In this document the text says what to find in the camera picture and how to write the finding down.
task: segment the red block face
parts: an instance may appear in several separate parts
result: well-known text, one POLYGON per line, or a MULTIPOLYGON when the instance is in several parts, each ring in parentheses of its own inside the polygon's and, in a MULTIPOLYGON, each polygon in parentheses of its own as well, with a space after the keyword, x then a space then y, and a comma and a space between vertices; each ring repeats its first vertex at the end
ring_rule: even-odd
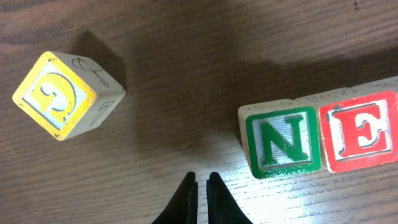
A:
POLYGON ((397 97, 384 91, 320 108, 323 146, 332 172, 398 161, 397 97))

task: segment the green block face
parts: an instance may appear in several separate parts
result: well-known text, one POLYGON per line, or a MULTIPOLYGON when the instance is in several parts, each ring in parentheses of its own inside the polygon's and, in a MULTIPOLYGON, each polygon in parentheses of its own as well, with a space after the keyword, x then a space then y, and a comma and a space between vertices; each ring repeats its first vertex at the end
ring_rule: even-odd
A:
POLYGON ((306 106, 250 115, 246 119, 255 178, 313 172, 321 168, 318 121, 306 106))

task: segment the black claw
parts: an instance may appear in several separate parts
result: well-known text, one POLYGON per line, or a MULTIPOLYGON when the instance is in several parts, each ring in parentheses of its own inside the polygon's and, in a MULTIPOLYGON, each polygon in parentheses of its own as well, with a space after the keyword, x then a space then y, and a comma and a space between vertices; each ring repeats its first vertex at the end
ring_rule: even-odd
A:
POLYGON ((195 173, 188 172, 173 197, 152 224, 196 224, 198 215, 198 183, 195 173))
POLYGON ((206 181, 209 224, 252 224, 217 172, 206 181))

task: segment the yellow letter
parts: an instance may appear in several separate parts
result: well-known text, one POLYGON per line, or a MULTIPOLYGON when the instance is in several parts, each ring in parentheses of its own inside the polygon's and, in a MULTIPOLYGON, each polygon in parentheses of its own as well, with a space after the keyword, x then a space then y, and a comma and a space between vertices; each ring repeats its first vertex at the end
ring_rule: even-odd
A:
POLYGON ((56 73, 48 73, 45 74, 36 84, 34 90, 30 94, 38 103, 40 103, 40 110, 44 113, 45 110, 50 106, 53 100, 57 100, 56 93, 50 93, 47 95, 42 91, 42 85, 44 83, 49 83, 57 88, 66 98, 67 98, 67 107, 63 110, 58 110, 52 108, 51 115, 60 123, 65 122, 65 117, 70 114, 75 108, 75 92, 73 91, 73 87, 71 83, 63 76, 56 73))

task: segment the wood grain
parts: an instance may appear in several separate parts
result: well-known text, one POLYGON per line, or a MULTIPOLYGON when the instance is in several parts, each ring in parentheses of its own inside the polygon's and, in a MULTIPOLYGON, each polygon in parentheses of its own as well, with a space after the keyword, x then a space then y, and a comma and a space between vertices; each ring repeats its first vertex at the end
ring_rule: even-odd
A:
POLYGON ((241 105, 397 75, 398 1, 0 2, 0 223, 151 223, 186 172, 221 174, 254 223, 396 223, 398 166, 256 180, 241 105), (11 100, 46 50, 99 62, 127 95, 57 142, 11 100))

